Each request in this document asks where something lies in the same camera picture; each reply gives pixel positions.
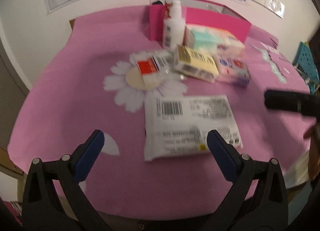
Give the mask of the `person's right hand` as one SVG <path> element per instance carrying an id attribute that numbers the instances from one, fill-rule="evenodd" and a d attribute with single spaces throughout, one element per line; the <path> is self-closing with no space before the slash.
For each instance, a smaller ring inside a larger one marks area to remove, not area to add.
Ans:
<path id="1" fill-rule="evenodd" d="M 313 181 L 319 174 L 319 124 L 311 126 L 304 133 L 303 139 L 310 139 L 308 175 Z"/>

